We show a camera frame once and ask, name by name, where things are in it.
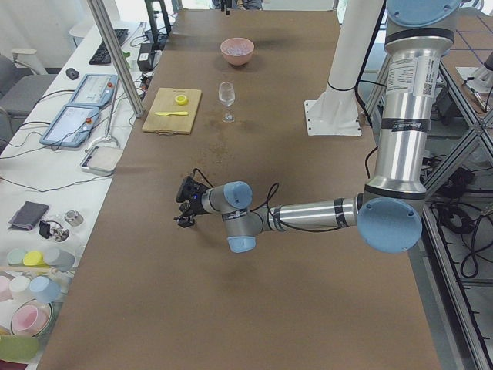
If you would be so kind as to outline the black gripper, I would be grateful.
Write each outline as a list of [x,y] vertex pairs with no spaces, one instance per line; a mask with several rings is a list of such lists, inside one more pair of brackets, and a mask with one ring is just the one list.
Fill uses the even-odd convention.
[[179,210],[181,214],[173,219],[179,227],[184,228],[192,227],[196,223],[196,216],[209,213],[202,205],[201,195],[193,195],[184,203],[179,203]]

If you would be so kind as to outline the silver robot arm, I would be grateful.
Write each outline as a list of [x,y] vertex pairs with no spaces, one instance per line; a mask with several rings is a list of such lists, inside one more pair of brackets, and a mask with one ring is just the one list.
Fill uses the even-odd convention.
[[377,162],[364,192],[349,199],[251,207],[252,191],[242,181],[208,187],[186,177],[176,195],[176,222],[191,227],[202,214],[219,214],[230,250],[252,250],[264,231],[328,232],[354,226],[372,248],[400,253],[421,237],[426,189],[421,165],[442,56],[451,48],[457,1],[351,1],[347,5],[327,89],[305,103],[312,135],[351,135],[357,118],[354,87],[369,45],[369,28],[357,18],[387,13],[385,51],[390,59]]

